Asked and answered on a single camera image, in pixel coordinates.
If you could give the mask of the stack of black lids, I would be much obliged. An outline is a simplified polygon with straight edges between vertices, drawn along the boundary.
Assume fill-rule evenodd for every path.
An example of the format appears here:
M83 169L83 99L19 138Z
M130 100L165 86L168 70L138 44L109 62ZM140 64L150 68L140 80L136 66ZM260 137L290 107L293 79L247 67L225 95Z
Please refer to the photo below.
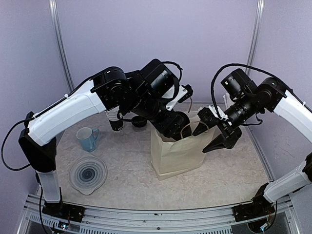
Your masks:
M134 127L142 128L142 127L146 126L147 120L144 119L143 117L140 117L140 116L134 116L134 117L132 117L132 119L131 119L131 124L132 124Z

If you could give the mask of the cream paper bag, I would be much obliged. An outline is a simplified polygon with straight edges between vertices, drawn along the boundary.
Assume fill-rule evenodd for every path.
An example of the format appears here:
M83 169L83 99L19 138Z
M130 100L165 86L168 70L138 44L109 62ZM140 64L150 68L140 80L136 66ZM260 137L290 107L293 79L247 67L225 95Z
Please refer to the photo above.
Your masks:
M202 150L214 139L216 127L179 141L162 136L151 127L151 165L158 180L165 180L202 166Z

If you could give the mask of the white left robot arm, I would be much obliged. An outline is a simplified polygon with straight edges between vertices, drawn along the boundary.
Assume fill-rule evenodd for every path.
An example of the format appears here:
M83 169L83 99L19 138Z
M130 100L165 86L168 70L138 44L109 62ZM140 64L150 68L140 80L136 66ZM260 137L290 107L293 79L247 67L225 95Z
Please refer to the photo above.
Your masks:
M180 80L168 62L158 59L128 73L111 66L85 79L40 113L27 114L19 145L38 173L44 199L55 215L68 213L56 172L56 136L90 116L118 108L118 116L132 112L151 122L165 137L180 140L189 118L176 112L174 106L193 94L191 86L181 85Z

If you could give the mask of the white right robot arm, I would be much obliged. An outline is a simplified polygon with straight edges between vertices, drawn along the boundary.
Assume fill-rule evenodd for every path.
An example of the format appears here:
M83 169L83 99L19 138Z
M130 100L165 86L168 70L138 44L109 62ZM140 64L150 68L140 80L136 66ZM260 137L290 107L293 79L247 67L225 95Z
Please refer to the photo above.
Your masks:
M213 127L219 129L203 148L205 153L232 149L243 129L250 131L260 157L273 174L253 197L249 206L253 216L262 215L269 204L286 195L306 198L312 188L312 111L280 78L266 71L258 73L265 78L255 83L244 67L232 66L221 80L231 105L220 107L213 102L200 109L193 131L198 136Z

